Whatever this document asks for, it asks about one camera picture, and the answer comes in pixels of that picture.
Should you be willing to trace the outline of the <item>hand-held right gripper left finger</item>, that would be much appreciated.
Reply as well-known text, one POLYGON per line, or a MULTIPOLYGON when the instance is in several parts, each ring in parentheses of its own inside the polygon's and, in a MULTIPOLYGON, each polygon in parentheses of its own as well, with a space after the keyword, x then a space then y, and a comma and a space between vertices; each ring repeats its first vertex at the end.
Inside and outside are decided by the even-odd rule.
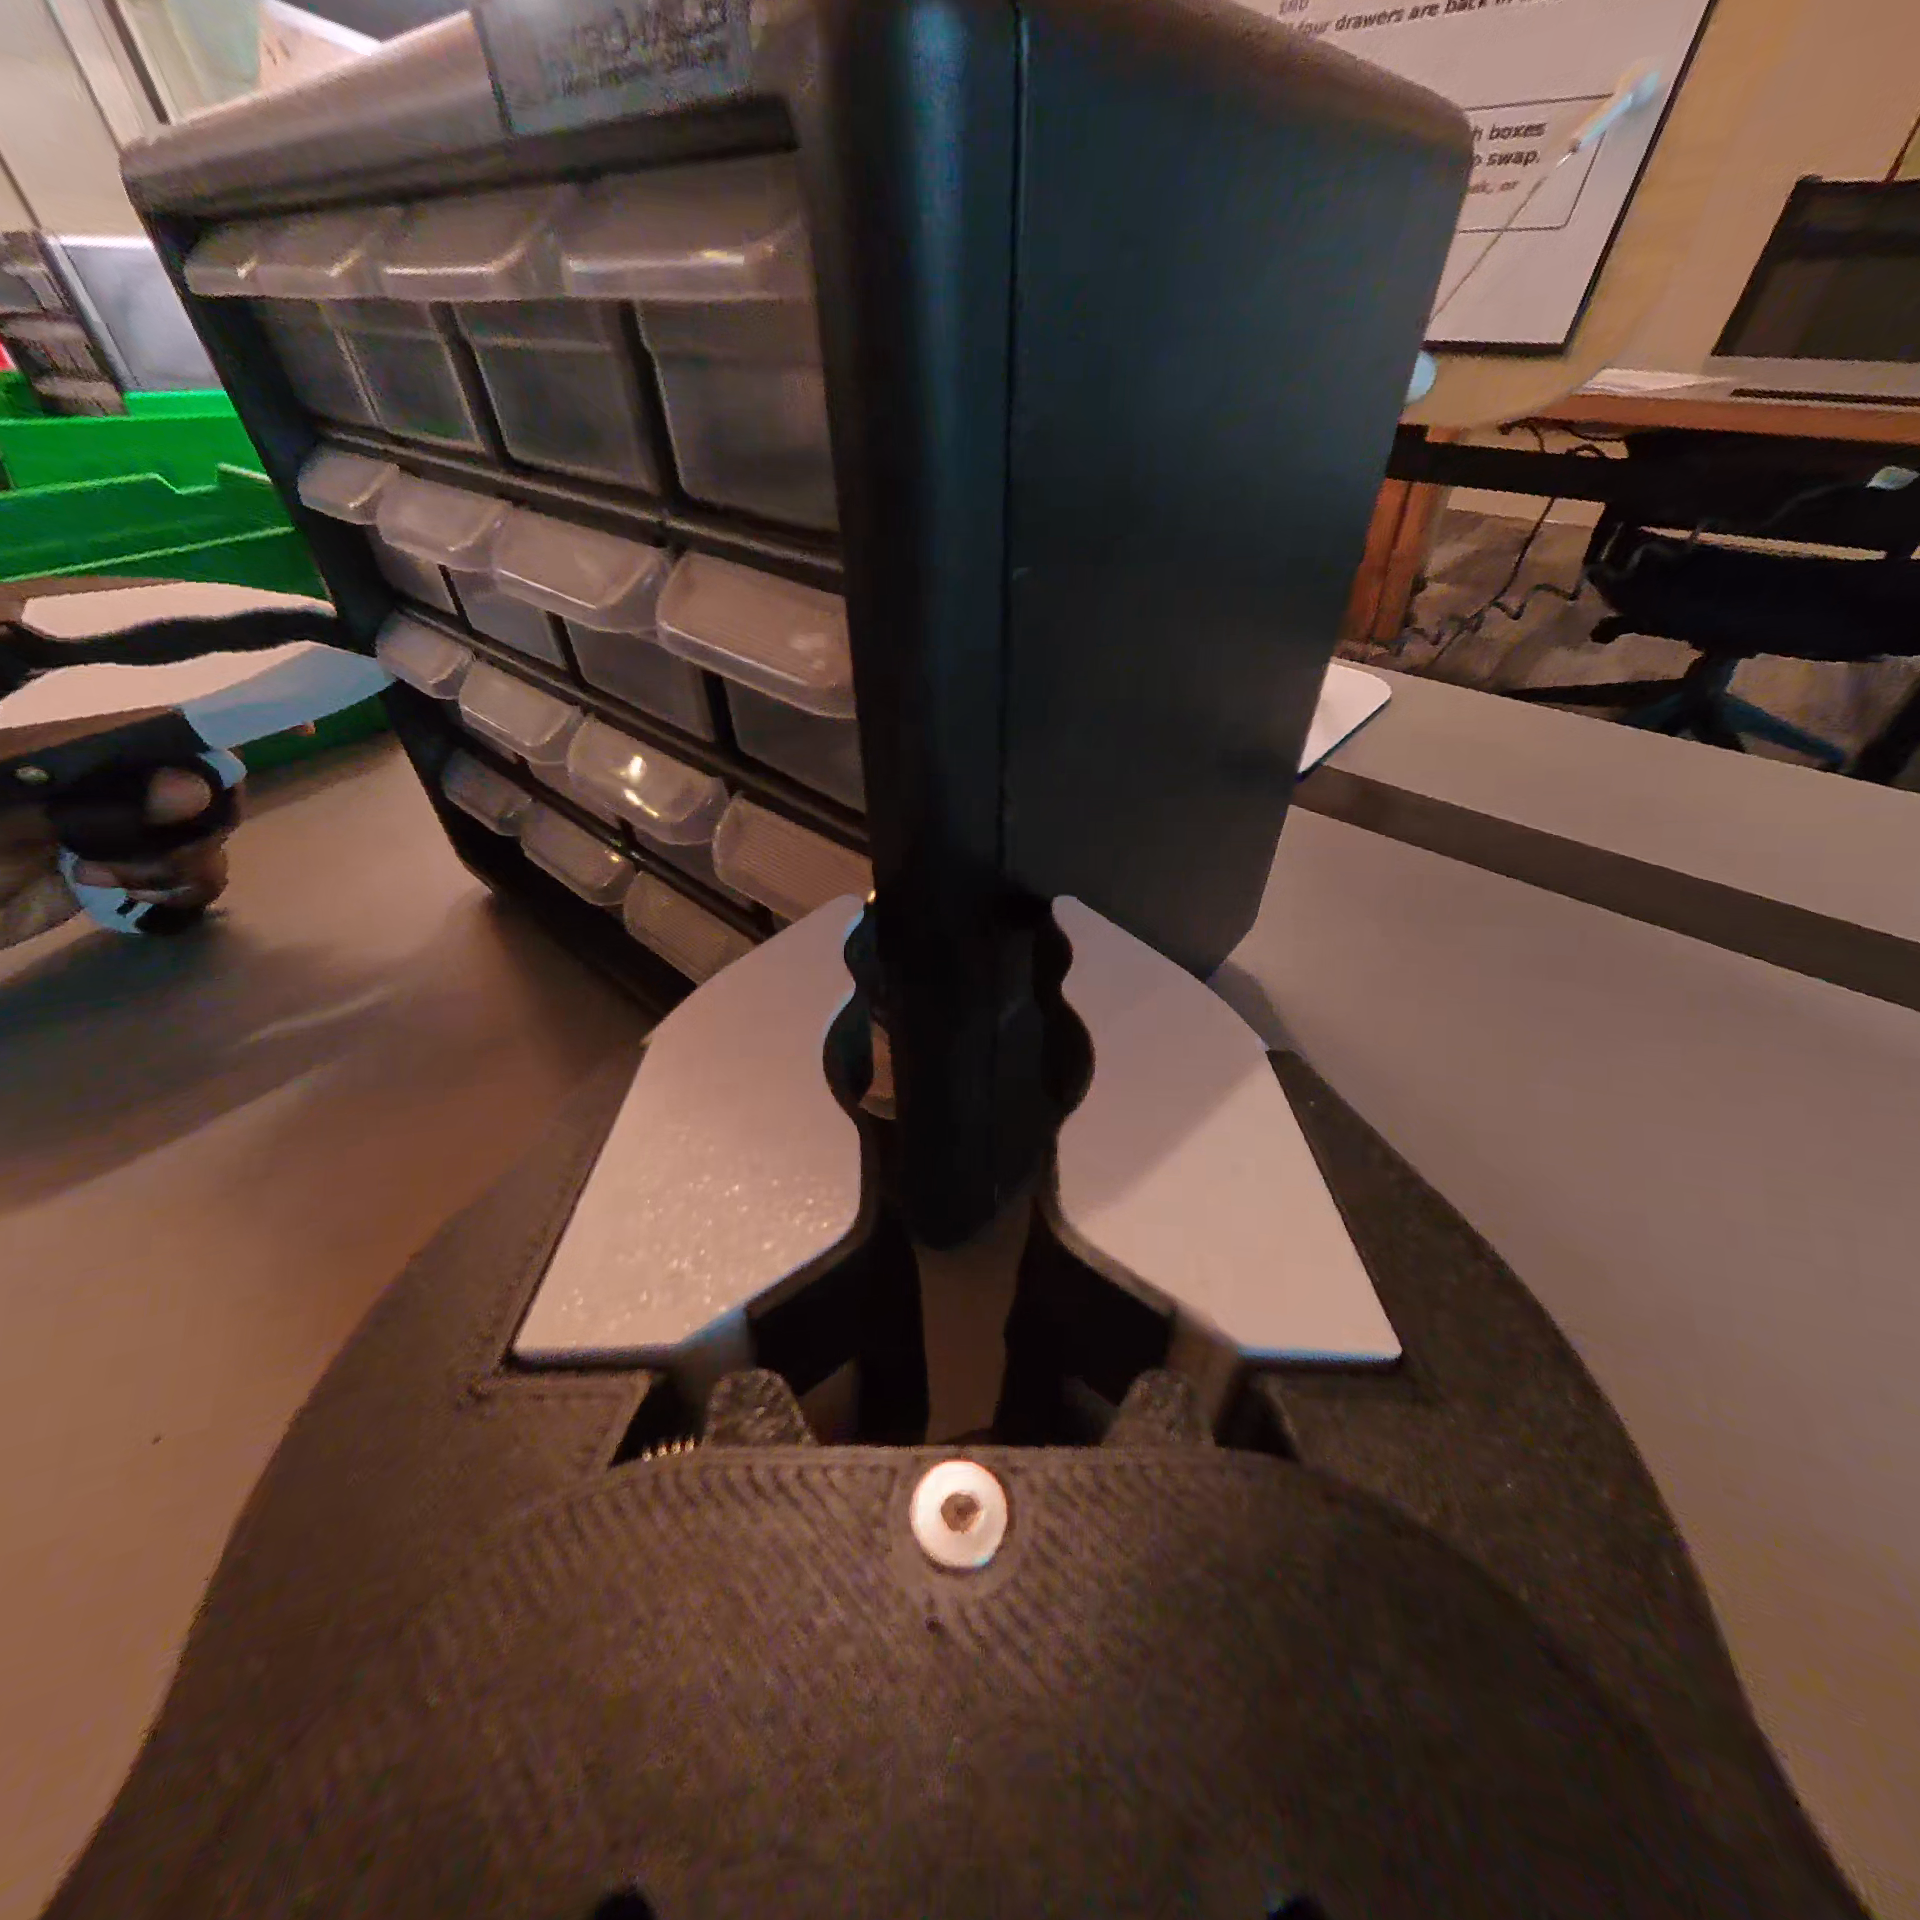
POLYGON ((827 1042, 861 907, 829 899, 657 1024, 519 1321, 519 1364, 744 1369, 752 1309, 849 1242, 860 1140, 827 1042))

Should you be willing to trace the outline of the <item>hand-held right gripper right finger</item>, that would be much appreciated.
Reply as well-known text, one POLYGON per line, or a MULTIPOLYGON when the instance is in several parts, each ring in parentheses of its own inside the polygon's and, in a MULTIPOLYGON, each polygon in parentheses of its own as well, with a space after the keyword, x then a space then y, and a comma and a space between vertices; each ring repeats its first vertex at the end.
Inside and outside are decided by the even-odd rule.
POLYGON ((1400 1336, 1253 1026, 1211 985, 1056 895, 1091 1079, 1055 1144, 1063 1249, 1168 1330, 1222 1420, 1248 1371, 1385 1371, 1400 1336))

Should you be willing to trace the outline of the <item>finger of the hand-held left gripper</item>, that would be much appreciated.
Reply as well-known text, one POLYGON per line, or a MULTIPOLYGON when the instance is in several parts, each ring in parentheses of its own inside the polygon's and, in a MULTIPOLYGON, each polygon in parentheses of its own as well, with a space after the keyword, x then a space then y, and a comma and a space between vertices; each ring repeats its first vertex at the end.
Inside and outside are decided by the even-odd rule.
POLYGON ((358 651, 323 597, 195 582, 7 582, 1 681, 74 666, 174 666, 286 643, 358 651))
POLYGON ((278 647, 172 663, 68 663, 1 699, 4 739, 29 726, 172 708, 209 750, 234 751, 362 704, 383 667, 336 647, 278 647))

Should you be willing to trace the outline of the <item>set of translucent small drawers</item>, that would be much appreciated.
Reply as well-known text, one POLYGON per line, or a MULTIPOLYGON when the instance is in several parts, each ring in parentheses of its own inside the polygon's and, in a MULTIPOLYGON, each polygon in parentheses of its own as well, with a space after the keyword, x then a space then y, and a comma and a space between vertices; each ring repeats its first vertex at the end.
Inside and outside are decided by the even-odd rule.
POLYGON ((870 894, 791 158, 166 225, 477 880, 657 1000, 870 894))

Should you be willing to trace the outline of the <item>black drawer cabinet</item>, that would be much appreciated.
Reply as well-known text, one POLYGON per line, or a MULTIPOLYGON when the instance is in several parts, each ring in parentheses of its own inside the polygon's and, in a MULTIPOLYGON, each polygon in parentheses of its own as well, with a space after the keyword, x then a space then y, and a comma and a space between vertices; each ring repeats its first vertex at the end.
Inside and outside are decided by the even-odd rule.
POLYGON ((1067 1118, 1043 907, 1194 975, 1252 925, 1468 146, 1239 5, 470 5, 123 179, 179 290, 171 213, 791 158, 892 1184, 955 1245, 1067 1118))

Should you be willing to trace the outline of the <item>person's left hand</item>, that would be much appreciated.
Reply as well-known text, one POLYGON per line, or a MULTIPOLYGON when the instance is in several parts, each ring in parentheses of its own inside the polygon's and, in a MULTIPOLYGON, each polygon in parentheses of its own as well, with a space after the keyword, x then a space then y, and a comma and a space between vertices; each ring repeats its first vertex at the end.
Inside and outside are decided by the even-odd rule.
POLYGON ((196 925, 227 880, 234 764, 127 761, 65 800, 4 803, 1 949, 81 916, 133 935, 196 925))

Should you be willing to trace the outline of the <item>green plastic bin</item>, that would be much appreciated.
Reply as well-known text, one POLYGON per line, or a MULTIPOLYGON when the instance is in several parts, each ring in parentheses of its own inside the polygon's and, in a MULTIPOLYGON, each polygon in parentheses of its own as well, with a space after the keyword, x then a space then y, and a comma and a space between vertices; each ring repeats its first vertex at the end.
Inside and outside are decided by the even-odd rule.
MULTIPOLYGON (((372 556, 378 469, 336 448, 321 504, 282 493, 221 391, 130 395, 107 417, 55 417, 4 374, 1 561, 7 582, 195 582, 327 600, 372 657, 395 607, 372 556)), ((266 772, 392 733, 386 687, 234 753, 266 772)))

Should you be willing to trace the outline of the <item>black office chair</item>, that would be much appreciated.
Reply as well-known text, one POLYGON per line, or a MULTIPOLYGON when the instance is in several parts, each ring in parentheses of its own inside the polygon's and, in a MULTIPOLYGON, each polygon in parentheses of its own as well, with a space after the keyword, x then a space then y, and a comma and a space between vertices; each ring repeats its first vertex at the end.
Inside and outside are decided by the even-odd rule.
POLYGON ((1528 689, 1531 701, 1596 708, 1622 722, 1745 751, 1752 743, 1844 772, 1838 745, 1734 693, 1746 661, 1870 663, 1914 657, 1914 469, 1883 465, 1859 493, 1890 511, 1890 541, 1870 560, 1788 554, 1778 548, 1682 541, 1603 518, 1586 582, 1605 604, 1590 638, 1659 636, 1691 661, 1668 680, 1528 689))

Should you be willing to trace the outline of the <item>wooden desk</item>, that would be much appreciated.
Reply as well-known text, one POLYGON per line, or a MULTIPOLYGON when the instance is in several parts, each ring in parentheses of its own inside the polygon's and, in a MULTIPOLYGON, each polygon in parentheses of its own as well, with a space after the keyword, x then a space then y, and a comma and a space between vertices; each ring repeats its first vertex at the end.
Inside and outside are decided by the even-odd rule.
POLYGON ((1725 382, 1581 389, 1495 423, 1408 417, 1377 517, 1451 489, 1745 514, 1797 489, 1870 493, 1883 469, 1906 493, 1914 454, 1912 400, 1754 395, 1725 382))

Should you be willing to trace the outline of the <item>white text instruction board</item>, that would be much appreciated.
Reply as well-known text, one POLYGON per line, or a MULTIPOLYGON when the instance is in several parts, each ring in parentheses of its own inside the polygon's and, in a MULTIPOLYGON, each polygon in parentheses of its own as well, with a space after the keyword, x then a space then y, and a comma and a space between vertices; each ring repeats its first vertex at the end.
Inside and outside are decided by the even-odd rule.
POLYGON ((1274 16, 1447 95, 1472 171, 1426 347, 1557 350, 1686 77, 1707 3, 1283 3, 1274 16))

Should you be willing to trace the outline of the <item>dark computer monitor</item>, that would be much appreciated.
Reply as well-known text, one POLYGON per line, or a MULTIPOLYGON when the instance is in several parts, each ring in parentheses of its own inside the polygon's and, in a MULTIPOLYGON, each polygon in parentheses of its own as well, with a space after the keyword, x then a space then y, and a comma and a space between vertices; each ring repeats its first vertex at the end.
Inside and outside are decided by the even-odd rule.
POLYGON ((1797 179, 1703 362, 1763 395, 1918 399, 1918 179, 1797 179))

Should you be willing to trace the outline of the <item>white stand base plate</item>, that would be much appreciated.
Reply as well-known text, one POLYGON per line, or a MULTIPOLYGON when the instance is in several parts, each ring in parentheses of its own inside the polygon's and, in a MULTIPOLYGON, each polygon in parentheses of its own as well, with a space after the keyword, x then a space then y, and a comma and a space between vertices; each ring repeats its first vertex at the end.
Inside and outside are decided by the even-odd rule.
POLYGON ((1389 704, 1385 674, 1349 661, 1331 661, 1318 685, 1311 721, 1296 757, 1302 781, 1323 764, 1352 733, 1360 733, 1389 704))

